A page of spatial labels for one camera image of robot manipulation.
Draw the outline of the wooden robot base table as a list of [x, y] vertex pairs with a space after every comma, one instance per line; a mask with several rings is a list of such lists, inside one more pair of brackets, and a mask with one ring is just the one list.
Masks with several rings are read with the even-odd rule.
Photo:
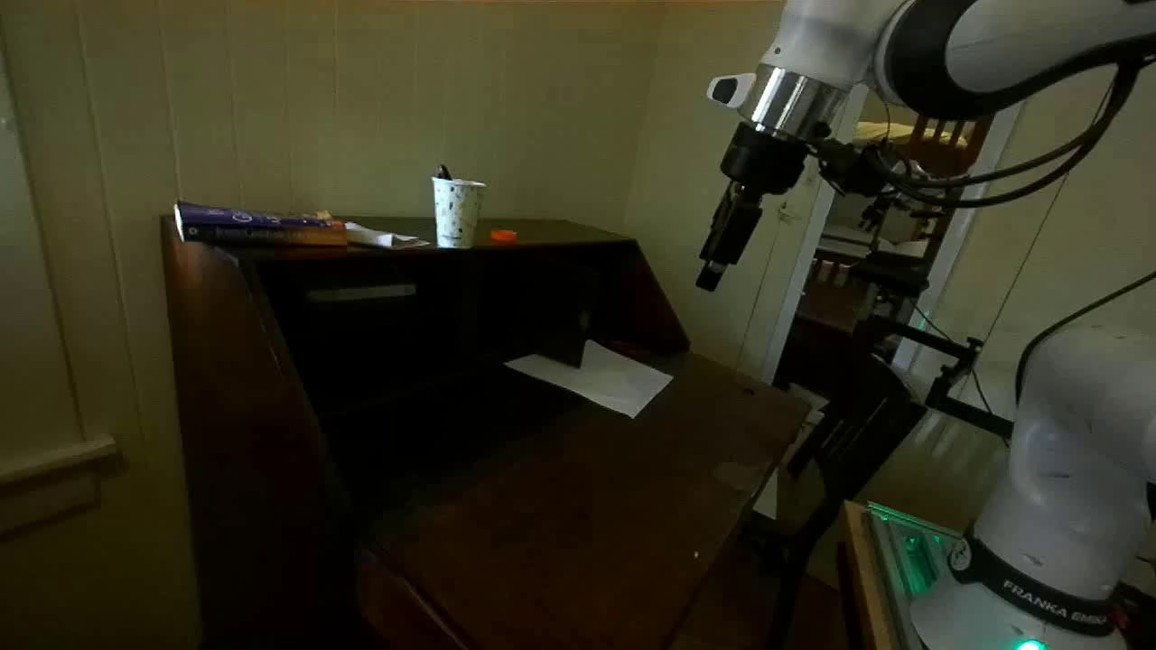
[[950, 527], [877, 503], [838, 511], [838, 587], [851, 650], [924, 650], [910, 607], [947, 574]]

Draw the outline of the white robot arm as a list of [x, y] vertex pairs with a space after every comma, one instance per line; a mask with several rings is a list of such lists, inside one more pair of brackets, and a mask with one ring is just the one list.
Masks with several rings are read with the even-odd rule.
[[[830, 152], [818, 130], [851, 87], [975, 119], [1096, 64], [1135, 81], [1151, 43], [1156, 0], [786, 0], [758, 64], [706, 83], [741, 123], [697, 282]], [[1151, 383], [1135, 327], [1065, 326], [1023, 351], [1003, 473], [910, 604], [924, 650], [1128, 650], [1111, 591], [1151, 522]]]

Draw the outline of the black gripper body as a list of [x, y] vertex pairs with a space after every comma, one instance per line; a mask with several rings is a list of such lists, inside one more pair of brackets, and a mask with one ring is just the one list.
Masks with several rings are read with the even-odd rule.
[[711, 231], [699, 244], [697, 284], [716, 292], [721, 274], [741, 261], [761, 221], [761, 197], [782, 194], [799, 185], [805, 164], [803, 141], [782, 141], [776, 135], [741, 123], [726, 146], [720, 168], [726, 172], [726, 190], [711, 212]]

